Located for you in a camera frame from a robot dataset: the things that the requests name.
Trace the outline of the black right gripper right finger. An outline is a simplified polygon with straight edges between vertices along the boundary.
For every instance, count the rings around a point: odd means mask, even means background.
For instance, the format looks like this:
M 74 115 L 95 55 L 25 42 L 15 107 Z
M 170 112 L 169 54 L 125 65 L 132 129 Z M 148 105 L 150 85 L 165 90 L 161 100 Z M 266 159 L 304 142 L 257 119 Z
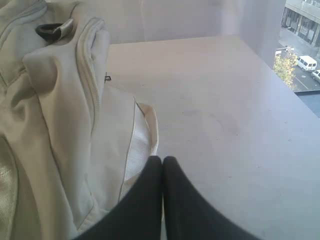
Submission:
M 212 207 L 173 156 L 163 160 L 163 203 L 168 240 L 257 239 Z

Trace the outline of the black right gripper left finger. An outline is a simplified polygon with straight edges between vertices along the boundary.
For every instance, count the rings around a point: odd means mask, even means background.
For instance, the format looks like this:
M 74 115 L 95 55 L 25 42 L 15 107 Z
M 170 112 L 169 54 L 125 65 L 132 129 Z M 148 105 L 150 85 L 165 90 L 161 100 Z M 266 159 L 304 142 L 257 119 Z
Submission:
M 159 240 L 162 226 L 162 162 L 150 156 L 122 200 L 77 240 Z

